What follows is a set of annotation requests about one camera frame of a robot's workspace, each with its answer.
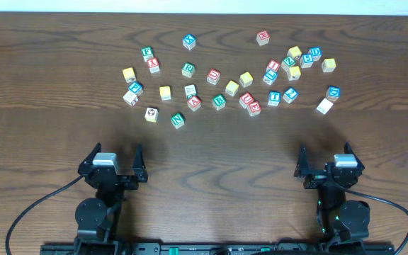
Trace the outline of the green R block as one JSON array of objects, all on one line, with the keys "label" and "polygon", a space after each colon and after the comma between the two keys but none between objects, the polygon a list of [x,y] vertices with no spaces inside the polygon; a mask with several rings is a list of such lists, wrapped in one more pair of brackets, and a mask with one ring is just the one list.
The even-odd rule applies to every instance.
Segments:
[{"label": "green R block", "polygon": [[191,78],[194,75],[195,70],[196,70],[196,68],[195,68],[194,64],[191,64],[189,62],[185,62],[184,65],[182,66],[181,73],[185,77]]}]

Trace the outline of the yellow O block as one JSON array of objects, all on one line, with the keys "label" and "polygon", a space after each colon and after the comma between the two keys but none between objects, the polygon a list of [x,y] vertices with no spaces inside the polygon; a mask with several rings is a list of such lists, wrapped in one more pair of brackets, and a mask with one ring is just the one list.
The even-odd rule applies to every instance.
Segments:
[{"label": "yellow O block", "polygon": [[170,86],[161,86],[159,88],[159,93],[163,101],[171,100],[171,87]]}]

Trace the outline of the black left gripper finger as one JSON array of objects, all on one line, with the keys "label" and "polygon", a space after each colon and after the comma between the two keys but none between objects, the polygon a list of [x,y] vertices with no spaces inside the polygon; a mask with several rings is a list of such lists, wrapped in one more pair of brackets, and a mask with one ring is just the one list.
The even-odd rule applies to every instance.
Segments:
[{"label": "black left gripper finger", "polygon": [[99,152],[101,152],[101,143],[98,142],[91,153],[80,163],[79,169],[89,170],[93,166],[93,160]]},{"label": "black left gripper finger", "polygon": [[132,170],[135,172],[136,176],[145,176],[145,163],[142,156],[142,145],[140,144],[136,148]]}]

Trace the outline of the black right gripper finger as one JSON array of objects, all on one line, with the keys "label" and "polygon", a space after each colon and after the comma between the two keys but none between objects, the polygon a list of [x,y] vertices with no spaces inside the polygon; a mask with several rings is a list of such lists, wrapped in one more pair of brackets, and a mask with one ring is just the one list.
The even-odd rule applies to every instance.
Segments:
[{"label": "black right gripper finger", "polygon": [[297,165],[295,167],[295,176],[306,176],[309,173],[309,164],[307,160],[307,153],[305,146],[302,144],[300,145],[299,149],[299,157],[297,161]]},{"label": "black right gripper finger", "polygon": [[344,165],[361,165],[360,159],[356,156],[348,142],[344,145]]}]

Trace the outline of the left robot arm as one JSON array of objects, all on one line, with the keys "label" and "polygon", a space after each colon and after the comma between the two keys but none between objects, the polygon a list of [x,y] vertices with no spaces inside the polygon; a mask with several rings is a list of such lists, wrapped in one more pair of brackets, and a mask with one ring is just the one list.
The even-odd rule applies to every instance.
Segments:
[{"label": "left robot arm", "polygon": [[137,190],[140,183],[148,180],[140,144],[136,148],[132,170],[133,175],[119,174],[117,155],[102,152],[99,143],[80,163],[78,174],[96,189],[96,194],[83,200],[75,210],[78,228],[74,254],[132,253],[131,245],[117,238],[117,228],[125,192]]}]

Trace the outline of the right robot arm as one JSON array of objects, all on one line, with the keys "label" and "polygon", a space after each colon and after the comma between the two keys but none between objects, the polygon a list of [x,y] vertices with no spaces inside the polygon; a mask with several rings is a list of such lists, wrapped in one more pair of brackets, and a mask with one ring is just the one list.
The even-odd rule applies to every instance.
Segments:
[{"label": "right robot arm", "polygon": [[369,236],[369,205],[346,199],[364,169],[348,143],[344,153],[335,154],[333,162],[327,162],[322,169],[311,168],[305,147],[300,147],[294,177],[303,179],[305,189],[317,190],[317,221],[324,233],[318,244],[320,251],[336,253],[338,245],[361,242]]}]

